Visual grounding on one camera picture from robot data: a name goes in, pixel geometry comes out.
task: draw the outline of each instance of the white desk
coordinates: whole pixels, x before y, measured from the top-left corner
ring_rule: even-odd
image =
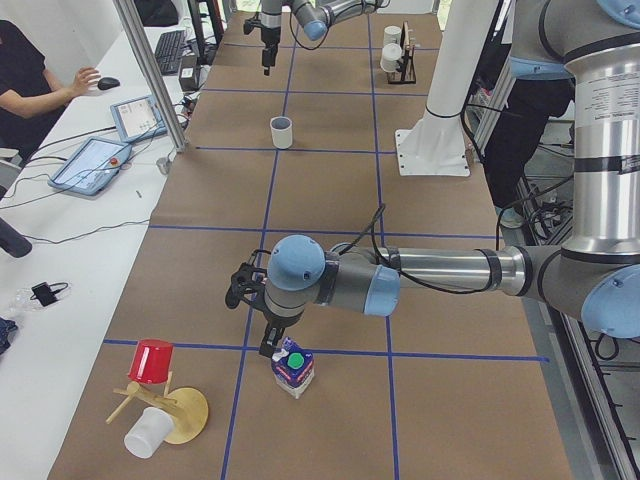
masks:
[[[148,29],[155,45],[163,29]],[[98,65],[120,87],[75,99],[43,142],[113,125],[109,106],[149,93],[124,33]],[[165,77],[172,101],[183,94],[176,77]],[[117,138],[115,131],[101,135]],[[44,149],[36,156],[68,157],[86,137]],[[60,240],[101,226],[149,218],[164,186],[155,165],[173,150],[168,136],[140,142],[130,168],[118,174],[98,197],[67,194],[6,208],[53,192],[46,177],[22,181],[13,198],[0,202],[0,217],[25,235]],[[53,174],[55,160],[39,160],[19,178]],[[0,357],[0,479],[45,479],[64,440],[105,331],[146,232],[146,225],[109,230],[61,245],[34,242],[23,258],[0,251],[0,312],[6,313],[19,289],[40,282],[69,282],[63,300],[15,318],[19,331]]]

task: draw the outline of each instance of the blue joint cap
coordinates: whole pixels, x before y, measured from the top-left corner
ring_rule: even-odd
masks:
[[[378,265],[364,304],[365,315],[391,315],[400,296],[400,276],[392,268]]]
[[[572,78],[564,65],[557,62],[509,57],[511,75],[520,80],[562,80]]]
[[[271,252],[267,277],[276,287],[289,292],[304,290],[324,272],[324,251],[305,235],[280,240]]]
[[[616,338],[640,337],[640,265],[616,270],[587,295],[582,322]]]
[[[304,26],[304,33],[309,40],[320,40],[327,33],[327,26],[320,20],[313,20]]]
[[[597,2],[616,22],[640,29],[640,0],[597,0]]]

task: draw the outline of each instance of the black connector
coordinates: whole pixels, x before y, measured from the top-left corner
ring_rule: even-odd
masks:
[[[58,301],[56,293],[60,290],[53,291],[47,282],[42,282],[39,285],[31,288],[35,298],[40,302],[40,305],[46,307]]]

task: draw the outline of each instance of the black shirt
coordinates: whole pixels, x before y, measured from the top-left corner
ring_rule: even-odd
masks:
[[[43,75],[44,55],[11,22],[0,20],[0,95],[14,90],[22,97],[51,93]],[[64,108],[24,119],[0,108],[0,138],[20,151],[23,160],[42,143]]]

